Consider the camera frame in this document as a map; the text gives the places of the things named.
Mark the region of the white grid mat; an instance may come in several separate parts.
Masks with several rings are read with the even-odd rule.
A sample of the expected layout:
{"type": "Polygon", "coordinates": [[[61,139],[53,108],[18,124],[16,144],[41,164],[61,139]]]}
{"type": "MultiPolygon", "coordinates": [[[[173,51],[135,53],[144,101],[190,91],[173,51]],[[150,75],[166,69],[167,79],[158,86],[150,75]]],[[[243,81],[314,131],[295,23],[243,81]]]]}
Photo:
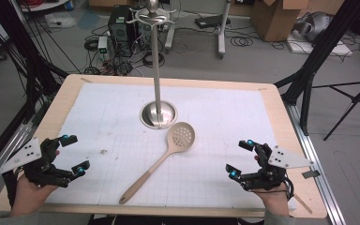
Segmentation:
{"type": "MultiPolygon", "coordinates": [[[[255,173],[253,153],[241,140],[277,143],[263,96],[258,91],[164,87],[163,99],[177,109],[177,119],[191,124],[194,144],[169,156],[128,201],[130,206],[263,209],[225,170],[232,165],[255,173]]],[[[78,141],[63,148],[54,164],[70,169],[85,160],[90,167],[49,203],[117,205],[125,191],[166,151],[167,132],[146,127],[142,106],[153,98],[146,85],[86,83],[60,132],[78,141]]]]}

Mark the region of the person's right hand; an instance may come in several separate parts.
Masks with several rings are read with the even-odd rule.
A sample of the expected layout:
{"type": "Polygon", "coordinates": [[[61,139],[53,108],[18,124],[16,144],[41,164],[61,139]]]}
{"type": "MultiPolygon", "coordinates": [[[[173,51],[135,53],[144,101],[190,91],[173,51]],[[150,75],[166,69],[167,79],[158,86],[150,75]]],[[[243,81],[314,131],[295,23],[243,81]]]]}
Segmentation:
{"type": "Polygon", "coordinates": [[[273,215],[288,217],[290,215],[288,207],[287,189],[284,183],[269,190],[264,188],[252,189],[263,202],[265,209],[273,215]]]}

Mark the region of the black tripod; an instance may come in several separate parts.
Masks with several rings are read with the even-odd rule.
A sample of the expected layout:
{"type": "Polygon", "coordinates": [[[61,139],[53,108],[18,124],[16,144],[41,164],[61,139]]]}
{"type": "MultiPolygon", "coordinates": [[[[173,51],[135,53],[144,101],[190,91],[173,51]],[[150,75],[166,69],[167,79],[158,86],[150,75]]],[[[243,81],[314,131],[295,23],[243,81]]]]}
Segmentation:
{"type": "Polygon", "coordinates": [[[325,84],[325,85],[316,85],[315,89],[317,88],[330,88],[334,90],[335,92],[340,93],[342,96],[348,98],[351,103],[346,109],[345,113],[342,114],[342,116],[339,118],[339,120],[335,123],[335,125],[330,129],[330,131],[326,134],[326,136],[323,138],[325,141],[327,141],[332,134],[336,131],[336,129],[339,127],[339,125],[346,119],[346,117],[351,113],[351,111],[360,104],[360,92],[358,92],[356,95],[351,95],[349,93],[346,93],[343,90],[340,90],[340,87],[342,86],[353,86],[353,85],[359,85],[360,82],[343,82],[343,83],[332,83],[332,84],[325,84]]]}

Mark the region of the black computer tower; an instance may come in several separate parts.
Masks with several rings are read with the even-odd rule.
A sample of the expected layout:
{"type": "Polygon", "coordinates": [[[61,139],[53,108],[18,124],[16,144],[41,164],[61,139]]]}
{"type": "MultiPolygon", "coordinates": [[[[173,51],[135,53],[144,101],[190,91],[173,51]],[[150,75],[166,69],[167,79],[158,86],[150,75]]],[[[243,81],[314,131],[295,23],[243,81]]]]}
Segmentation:
{"type": "Polygon", "coordinates": [[[111,34],[115,51],[122,56],[132,55],[131,46],[136,40],[136,32],[132,20],[129,5],[115,5],[108,21],[108,28],[111,34]]]}

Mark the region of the thin wooden stick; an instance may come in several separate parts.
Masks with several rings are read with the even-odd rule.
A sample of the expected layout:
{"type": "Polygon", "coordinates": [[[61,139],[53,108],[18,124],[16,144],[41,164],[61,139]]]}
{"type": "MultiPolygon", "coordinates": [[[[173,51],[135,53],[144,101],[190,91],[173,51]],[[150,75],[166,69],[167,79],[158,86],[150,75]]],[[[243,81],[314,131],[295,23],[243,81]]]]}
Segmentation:
{"type": "Polygon", "coordinates": [[[305,208],[305,210],[309,213],[309,214],[313,214],[313,210],[311,209],[311,207],[308,206],[308,204],[296,193],[293,194],[293,197],[305,208]]]}

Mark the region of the grey bag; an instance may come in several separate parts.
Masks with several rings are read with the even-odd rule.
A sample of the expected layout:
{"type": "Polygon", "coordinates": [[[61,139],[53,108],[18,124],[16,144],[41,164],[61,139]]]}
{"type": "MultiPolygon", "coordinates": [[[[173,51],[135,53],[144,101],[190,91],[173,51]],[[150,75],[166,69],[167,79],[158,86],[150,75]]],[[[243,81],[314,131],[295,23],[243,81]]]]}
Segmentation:
{"type": "Polygon", "coordinates": [[[328,28],[332,20],[333,16],[325,12],[307,12],[295,21],[292,30],[306,40],[314,42],[328,28]]]}

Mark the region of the metal utensil stand with hooks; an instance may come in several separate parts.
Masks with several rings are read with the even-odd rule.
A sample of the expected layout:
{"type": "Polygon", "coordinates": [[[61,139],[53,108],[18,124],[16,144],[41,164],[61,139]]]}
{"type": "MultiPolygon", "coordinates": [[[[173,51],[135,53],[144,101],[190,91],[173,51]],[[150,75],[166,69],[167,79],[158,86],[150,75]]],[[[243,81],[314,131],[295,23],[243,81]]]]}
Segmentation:
{"type": "Polygon", "coordinates": [[[158,53],[158,26],[169,23],[169,12],[158,7],[158,0],[146,0],[146,8],[135,10],[134,19],[129,23],[142,23],[151,28],[151,54],[152,66],[154,70],[154,92],[155,100],[146,103],[140,112],[142,123],[152,129],[169,128],[174,124],[177,117],[177,110],[171,102],[161,99],[160,94],[160,76],[159,76],[159,53],[158,53]]]}

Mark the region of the flat black device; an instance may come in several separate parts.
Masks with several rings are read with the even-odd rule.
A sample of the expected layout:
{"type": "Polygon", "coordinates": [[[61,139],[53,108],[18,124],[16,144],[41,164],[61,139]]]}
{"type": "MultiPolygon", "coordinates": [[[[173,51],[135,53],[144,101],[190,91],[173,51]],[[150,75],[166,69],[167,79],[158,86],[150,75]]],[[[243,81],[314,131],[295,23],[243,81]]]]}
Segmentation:
{"type": "Polygon", "coordinates": [[[210,28],[210,27],[220,27],[222,25],[224,16],[217,15],[217,16],[210,16],[204,18],[197,18],[195,19],[196,25],[201,28],[210,28]]]}

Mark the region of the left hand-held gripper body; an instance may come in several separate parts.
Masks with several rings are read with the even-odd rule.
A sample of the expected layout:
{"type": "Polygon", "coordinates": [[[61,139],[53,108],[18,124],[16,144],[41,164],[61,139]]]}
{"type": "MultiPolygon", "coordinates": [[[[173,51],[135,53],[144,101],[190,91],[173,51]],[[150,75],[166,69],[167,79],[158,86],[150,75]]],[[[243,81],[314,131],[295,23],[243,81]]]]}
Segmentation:
{"type": "Polygon", "coordinates": [[[74,179],[73,172],[57,169],[53,165],[56,151],[61,146],[59,138],[45,139],[43,142],[39,142],[38,137],[31,138],[9,157],[0,168],[0,174],[22,168],[25,176],[37,185],[66,188],[74,179]]]}

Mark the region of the black tape piece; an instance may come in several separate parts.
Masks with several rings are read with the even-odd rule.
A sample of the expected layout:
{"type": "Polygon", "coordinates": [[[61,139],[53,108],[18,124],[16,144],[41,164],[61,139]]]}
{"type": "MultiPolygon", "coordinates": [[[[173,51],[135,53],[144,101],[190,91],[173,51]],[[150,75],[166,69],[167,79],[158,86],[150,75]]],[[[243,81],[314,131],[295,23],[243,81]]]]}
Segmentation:
{"type": "Polygon", "coordinates": [[[304,177],[305,179],[309,179],[309,178],[318,177],[318,176],[320,176],[321,174],[319,173],[318,170],[316,170],[316,171],[303,172],[302,175],[303,175],[303,177],[304,177]]]}

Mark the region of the beige slotted spoon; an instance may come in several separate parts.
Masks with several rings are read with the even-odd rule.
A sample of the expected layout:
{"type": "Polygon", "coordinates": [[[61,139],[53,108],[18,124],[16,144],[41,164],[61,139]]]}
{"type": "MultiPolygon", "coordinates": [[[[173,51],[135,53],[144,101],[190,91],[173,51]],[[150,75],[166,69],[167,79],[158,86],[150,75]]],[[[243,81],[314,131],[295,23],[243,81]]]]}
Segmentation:
{"type": "Polygon", "coordinates": [[[127,203],[169,156],[187,151],[194,144],[195,138],[195,130],[189,123],[178,122],[172,125],[167,133],[166,152],[124,192],[119,199],[119,203],[127,203]]]}

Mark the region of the white stand leg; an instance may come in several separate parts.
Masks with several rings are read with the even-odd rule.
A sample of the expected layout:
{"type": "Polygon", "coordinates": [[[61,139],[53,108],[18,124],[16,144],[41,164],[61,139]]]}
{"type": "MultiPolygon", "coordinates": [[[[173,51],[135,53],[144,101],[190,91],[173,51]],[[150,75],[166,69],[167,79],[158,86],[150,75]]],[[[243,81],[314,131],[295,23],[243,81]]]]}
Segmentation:
{"type": "Polygon", "coordinates": [[[220,59],[222,59],[225,55],[225,28],[227,24],[228,15],[230,12],[231,7],[231,0],[225,0],[225,5],[223,9],[223,13],[221,14],[221,23],[220,27],[218,29],[218,35],[217,35],[217,51],[218,56],[220,59]]]}
{"type": "Polygon", "coordinates": [[[166,36],[166,42],[164,45],[164,49],[166,53],[169,53],[172,46],[173,46],[173,37],[174,37],[174,31],[175,31],[175,24],[174,22],[174,16],[173,13],[175,12],[175,7],[173,4],[173,0],[169,0],[169,9],[170,9],[170,20],[172,21],[172,23],[169,26],[168,32],[167,32],[167,36],[166,36]]]}

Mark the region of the white board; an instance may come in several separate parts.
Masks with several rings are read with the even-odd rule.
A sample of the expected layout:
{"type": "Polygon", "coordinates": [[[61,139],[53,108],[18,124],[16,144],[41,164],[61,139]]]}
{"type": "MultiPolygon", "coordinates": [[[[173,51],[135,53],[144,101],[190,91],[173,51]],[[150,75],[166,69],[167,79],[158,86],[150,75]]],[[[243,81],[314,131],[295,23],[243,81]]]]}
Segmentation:
{"type": "MultiPolygon", "coordinates": [[[[291,53],[310,54],[314,49],[311,42],[296,33],[290,34],[286,44],[291,53]]],[[[337,46],[331,51],[331,55],[349,57],[353,55],[353,52],[342,41],[339,41],[337,46]]]]}

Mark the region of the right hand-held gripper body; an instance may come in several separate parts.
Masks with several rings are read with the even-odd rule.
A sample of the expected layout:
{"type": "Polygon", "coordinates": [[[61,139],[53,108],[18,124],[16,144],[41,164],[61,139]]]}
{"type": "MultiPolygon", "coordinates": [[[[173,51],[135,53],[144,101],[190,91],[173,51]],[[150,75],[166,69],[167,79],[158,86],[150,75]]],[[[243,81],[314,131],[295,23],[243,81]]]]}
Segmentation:
{"type": "Polygon", "coordinates": [[[241,174],[240,184],[245,190],[264,188],[269,190],[284,183],[288,177],[288,169],[309,167],[314,164],[312,160],[301,157],[292,151],[276,145],[270,148],[266,143],[255,142],[254,152],[258,156],[261,168],[255,173],[241,174]]]}

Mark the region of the white power adapter box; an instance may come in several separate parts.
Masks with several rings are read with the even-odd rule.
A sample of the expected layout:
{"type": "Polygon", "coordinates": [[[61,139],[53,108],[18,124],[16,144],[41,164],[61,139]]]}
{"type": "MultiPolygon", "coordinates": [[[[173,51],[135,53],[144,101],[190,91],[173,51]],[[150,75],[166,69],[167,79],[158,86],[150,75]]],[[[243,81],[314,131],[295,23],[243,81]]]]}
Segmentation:
{"type": "Polygon", "coordinates": [[[99,37],[97,50],[99,52],[100,59],[105,61],[109,58],[109,49],[108,49],[108,38],[107,37],[99,37]]]}

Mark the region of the cardboard box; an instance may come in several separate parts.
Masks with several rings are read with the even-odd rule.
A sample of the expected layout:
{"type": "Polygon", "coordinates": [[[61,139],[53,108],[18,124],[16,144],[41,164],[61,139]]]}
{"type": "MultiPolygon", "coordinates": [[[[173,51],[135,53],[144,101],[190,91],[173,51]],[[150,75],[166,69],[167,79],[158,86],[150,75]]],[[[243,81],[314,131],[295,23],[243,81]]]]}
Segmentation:
{"type": "Polygon", "coordinates": [[[284,41],[308,0],[255,0],[250,22],[264,41],[284,41]]]}

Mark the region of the black frame strut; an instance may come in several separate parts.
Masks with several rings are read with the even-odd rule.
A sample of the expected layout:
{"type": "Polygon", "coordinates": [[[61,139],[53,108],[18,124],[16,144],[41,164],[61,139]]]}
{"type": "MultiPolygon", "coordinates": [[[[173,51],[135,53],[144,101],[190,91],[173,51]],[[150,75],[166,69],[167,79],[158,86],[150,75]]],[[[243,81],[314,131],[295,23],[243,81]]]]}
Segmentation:
{"type": "Polygon", "coordinates": [[[360,0],[344,0],[305,63],[294,74],[275,83],[277,88],[289,85],[281,95],[282,100],[289,105],[295,106],[297,99],[303,96],[299,126],[305,135],[308,135],[309,102],[314,77],[359,15],[360,0]]]}
{"type": "Polygon", "coordinates": [[[40,54],[10,0],[0,0],[0,24],[17,49],[14,53],[0,35],[0,43],[11,57],[18,74],[26,80],[26,101],[22,110],[24,119],[29,121],[36,114],[37,101],[41,97],[52,98],[58,92],[61,84],[53,74],[66,78],[68,73],[40,54]]]}

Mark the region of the person's left hand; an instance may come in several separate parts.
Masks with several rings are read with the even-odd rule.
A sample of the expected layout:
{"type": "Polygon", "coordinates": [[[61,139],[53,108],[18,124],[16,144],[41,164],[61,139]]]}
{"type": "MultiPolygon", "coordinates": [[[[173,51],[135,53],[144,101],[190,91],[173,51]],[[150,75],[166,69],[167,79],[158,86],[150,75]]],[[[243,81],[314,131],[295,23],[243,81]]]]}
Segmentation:
{"type": "Polygon", "coordinates": [[[57,189],[58,186],[52,185],[38,186],[24,174],[21,175],[18,178],[16,197],[9,215],[14,218],[36,213],[57,189]]]}

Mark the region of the aluminium rail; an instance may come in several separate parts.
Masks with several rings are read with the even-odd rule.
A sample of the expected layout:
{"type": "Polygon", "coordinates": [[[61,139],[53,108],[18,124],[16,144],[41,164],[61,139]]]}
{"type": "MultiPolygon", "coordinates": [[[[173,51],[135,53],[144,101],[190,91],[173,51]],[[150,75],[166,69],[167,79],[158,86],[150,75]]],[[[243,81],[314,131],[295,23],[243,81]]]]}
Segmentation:
{"type": "Polygon", "coordinates": [[[4,145],[0,152],[0,168],[7,162],[9,156],[29,139],[32,133],[32,124],[20,124],[11,134],[8,135],[8,140],[4,141],[4,145]]]}
{"type": "Polygon", "coordinates": [[[320,173],[319,176],[316,176],[314,178],[314,181],[320,192],[320,196],[322,197],[322,201],[325,206],[327,216],[331,221],[331,224],[346,225],[346,221],[341,213],[336,197],[326,178],[323,166],[319,160],[314,145],[309,136],[304,134],[303,129],[299,125],[300,112],[298,111],[296,106],[292,106],[289,104],[285,104],[285,109],[287,110],[287,113],[291,119],[294,131],[297,135],[298,141],[301,144],[304,155],[314,162],[312,170],[318,171],[320,173]]]}

